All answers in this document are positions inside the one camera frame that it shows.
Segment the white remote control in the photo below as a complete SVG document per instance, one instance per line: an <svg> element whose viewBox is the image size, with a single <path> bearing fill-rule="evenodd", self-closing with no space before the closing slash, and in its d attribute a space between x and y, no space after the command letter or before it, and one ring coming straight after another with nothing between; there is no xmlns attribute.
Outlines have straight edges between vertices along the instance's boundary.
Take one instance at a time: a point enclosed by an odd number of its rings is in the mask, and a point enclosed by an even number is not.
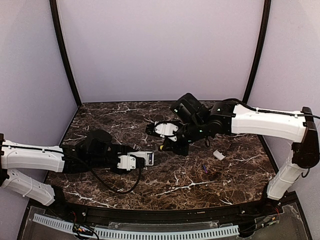
<svg viewBox="0 0 320 240"><path fill-rule="evenodd" d="M153 165L148 165L148 153L154 153L153 151L135 151L135 152L129 152L129 155L133 155L139 158L144 159L144 165L145 166L153 166Z"/></svg>

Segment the white battery cover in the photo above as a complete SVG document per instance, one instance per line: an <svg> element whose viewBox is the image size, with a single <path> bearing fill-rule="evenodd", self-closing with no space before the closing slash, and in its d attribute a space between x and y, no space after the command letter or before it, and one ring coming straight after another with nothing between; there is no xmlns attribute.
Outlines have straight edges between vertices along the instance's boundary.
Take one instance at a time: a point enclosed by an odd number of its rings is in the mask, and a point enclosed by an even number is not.
<svg viewBox="0 0 320 240"><path fill-rule="evenodd" d="M213 152L213 156L216 158L216 159L218 159L218 160L220 160L220 161L222 161L226 156L225 155L223 155L221 152L219 152L218 150L215 150L214 152Z"/></svg>

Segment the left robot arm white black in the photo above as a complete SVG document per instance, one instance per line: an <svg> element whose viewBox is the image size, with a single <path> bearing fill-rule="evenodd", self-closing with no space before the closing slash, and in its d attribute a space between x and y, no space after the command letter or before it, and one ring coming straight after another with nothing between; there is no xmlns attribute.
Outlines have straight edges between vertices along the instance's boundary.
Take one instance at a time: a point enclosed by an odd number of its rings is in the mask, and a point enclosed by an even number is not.
<svg viewBox="0 0 320 240"><path fill-rule="evenodd" d="M0 186L33 199L44 206L62 207L61 187L41 183L18 169L38 169L77 174L109 168L116 174L142 170L145 160L127 145L113 144L110 133L98 129L76 145L34 146L0 140Z"/></svg>

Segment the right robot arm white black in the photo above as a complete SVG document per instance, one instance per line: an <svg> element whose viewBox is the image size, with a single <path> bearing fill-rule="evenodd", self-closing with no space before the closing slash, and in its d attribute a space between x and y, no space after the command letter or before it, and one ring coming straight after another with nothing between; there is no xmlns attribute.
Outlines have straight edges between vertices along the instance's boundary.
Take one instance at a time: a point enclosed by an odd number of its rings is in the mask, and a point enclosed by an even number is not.
<svg viewBox="0 0 320 240"><path fill-rule="evenodd" d="M186 93L171 106L178 121L163 123L160 150L186 156L189 145L215 135L253 134L290 140L291 153L268 183L266 196L280 200L302 175L320 161L318 131L311 109L277 111L250 107L237 99L217 101L211 108Z"/></svg>

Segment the black table front rail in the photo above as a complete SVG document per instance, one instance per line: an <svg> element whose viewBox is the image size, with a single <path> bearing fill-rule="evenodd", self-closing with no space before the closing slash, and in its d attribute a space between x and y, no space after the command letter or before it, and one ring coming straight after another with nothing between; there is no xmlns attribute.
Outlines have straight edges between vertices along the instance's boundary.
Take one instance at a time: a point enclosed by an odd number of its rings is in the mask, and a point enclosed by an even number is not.
<svg viewBox="0 0 320 240"><path fill-rule="evenodd" d="M128 210L89 206L68 202L82 223L107 225L110 222L133 224L184 224L206 221L220 223L245 223L262 215L254 212L255 203L243 203L222 207L187 210Z"/></svg>

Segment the right black frame post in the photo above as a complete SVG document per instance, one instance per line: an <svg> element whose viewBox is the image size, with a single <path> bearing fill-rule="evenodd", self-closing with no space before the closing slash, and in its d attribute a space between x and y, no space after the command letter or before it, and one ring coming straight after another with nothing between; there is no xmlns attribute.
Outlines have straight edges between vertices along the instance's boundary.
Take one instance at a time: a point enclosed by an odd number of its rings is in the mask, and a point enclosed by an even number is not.
<svg viewBox="0 0 320 240"><path fill-rule="evenodd" d="M254 86L254 83L255 83L258 67L260 64L261 55L263 52L265 38L266 38L266 34L267 34L271 5L272 5L271 0L265 0L263 3L263 11L262 11L262 17L261 17L261 23L260 23L260 29L259 29L256 49L255 49L248 81L247 81L244 95L242 98L242 101L245 103L248 103L253 86Z"/></svg>

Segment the black frame post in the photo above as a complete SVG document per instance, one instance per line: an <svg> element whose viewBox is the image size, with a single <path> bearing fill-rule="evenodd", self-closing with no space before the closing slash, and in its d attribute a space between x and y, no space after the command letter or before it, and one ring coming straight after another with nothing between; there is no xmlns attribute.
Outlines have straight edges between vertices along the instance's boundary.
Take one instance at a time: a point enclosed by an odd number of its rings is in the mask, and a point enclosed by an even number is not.
<svg viewBox="0 0 320 240"><path fill-rule="evenodd" d="M60 21L59 11L58 11L58 1L57 0L49 0L50 5L50 11L51 11L51 17L52 22L54 26L55 36L61 56L61 60L63 63L63 67L66 73L66 77L68 80L69 87L72 92L73 99L75 101L75 104L77 108L82 106L82 101L76 86L75 78L72 73L71 64L68 58L67 48L64 41L63 31L62 31L62 25Z"/></svg>
<svg viewBox="0 0 320 240"><path fill-rule="evenodd" d="M248 103L253 86L254 86L254 83L255 83L258 67L260 64L261 55L263 52L265 38L266 38L266 34L267 34L271 5L272 5L271 0L265 0L263 3L263 11L262 11L262 17L261 17L261 23L260 23L260 29L259 29L256 49L255 49L248 81L247 81L244 95L242 98L242 101L245 103Z"/></svg>

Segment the left black frame post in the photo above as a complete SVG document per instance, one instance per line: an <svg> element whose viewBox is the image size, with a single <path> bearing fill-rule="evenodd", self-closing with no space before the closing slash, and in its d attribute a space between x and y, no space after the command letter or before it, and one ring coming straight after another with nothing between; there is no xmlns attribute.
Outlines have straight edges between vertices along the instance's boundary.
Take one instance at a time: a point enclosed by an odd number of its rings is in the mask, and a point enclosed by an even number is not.
<svg viewBox="0 0 320 240"><path fill-rule="evenodd" d="M54 26L55 36L61 56L61 60L63 63L63 67L66 73L66 77L68 80L69 87L72 92L73 99L75 101L75 104L77 108L82 106L82 101L76 86L75 78L72 73L71 64L68 58L67 48L64 41L63 31L62 31L62 25L60 21L59 11L58 11L58 1L57 0L49 0L50 5L50 11L51 11L51 17L52 22Z"/></svg>

